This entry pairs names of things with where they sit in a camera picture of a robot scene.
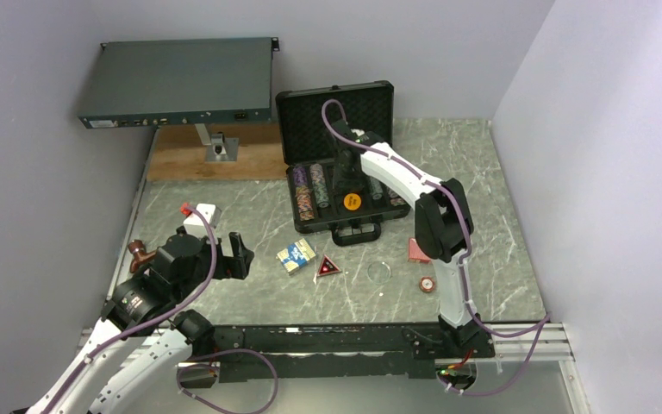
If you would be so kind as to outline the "orange big blind button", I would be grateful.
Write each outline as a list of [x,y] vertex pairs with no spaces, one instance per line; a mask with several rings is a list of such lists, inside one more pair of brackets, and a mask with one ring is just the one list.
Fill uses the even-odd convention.
[[348,211],[357,211],[362,207],[362,197],[357,193],[348,193],[343,198],[343,207]]

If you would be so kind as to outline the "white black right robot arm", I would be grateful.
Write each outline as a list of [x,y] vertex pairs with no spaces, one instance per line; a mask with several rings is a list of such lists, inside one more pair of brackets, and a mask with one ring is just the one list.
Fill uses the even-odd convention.
[[475,326],[476,305],[466,274],[474,226],[462,184],[424,172],[371,131],[351,129],[344,120],[326,127],[338,146],[351,153],[355,171],[381,182],[414,212],[416,246],[434,269],[434,277],[421,279],[419,286],[439,294],[440,333],[428,343],[452,358],[477,354],[488,336]]

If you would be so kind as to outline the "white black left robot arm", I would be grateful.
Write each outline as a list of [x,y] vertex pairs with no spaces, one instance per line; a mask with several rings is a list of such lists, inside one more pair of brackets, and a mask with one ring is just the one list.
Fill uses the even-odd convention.
[[200,362],[218,349],[215,327],[189,305],[212,280],[249,274],[254,258],[241,235],[229,235],[232,254],[211,235],[179,228],[152,252],[132,240],[131,277],[117,286],[87,343],[57,382],[25,413],[116,413],[159,370]]

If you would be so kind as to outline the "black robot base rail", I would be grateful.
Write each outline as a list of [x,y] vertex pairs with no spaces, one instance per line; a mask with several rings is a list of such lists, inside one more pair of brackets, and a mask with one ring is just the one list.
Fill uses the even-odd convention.
[[219,368],[221,382],[405,375],[432,379],[447,361],[491,358],[490,334],[474,323],[216,325],[189,341],[191,362]]

